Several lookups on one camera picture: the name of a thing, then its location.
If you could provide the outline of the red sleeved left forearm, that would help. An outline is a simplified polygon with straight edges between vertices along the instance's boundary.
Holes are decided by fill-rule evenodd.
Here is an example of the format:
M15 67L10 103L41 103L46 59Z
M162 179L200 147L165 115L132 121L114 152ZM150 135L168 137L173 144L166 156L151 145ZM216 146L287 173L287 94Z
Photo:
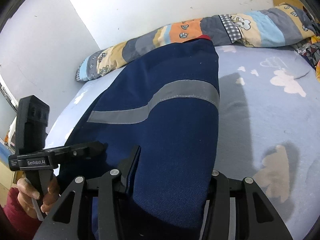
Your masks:
M7 202L1 206L1 212L17 233L19 239L33 239L41 221L31 218L18 202L18 188L12 187L7 195Z

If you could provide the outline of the person's left hand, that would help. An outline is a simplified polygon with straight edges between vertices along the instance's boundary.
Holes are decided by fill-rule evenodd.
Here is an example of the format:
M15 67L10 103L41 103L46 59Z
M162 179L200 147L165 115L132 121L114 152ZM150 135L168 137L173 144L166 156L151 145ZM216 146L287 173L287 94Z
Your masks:
M33 200L39 200L40 193L31 185L31 183L29 183L26 178L20 178L18 180L17 188L19 190L17 200L20 206L29 217L33 219L37 218ZM52 180L48 184L47 191L47 194L43 197L43 204L40 207L41 211L46 214L50 212L51 208L60 197L59 186L55 175L53 175Z

